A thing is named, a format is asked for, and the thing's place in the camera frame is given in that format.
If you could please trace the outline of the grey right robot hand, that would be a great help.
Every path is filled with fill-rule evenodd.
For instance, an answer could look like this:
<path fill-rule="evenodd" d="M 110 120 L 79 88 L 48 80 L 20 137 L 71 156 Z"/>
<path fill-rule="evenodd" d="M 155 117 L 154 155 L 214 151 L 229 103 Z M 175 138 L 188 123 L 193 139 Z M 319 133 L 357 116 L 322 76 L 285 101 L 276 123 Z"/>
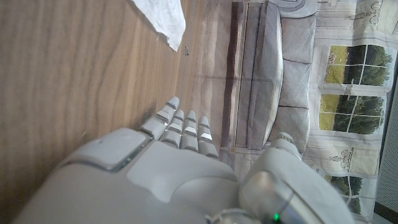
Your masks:
<path fill-rule="evenodd" d="M 341 195 L 281 133 L 239 179 L 206 117 L 172 97 L 138 130 L 79 147 L 16 223 L 353 223 Z"/>

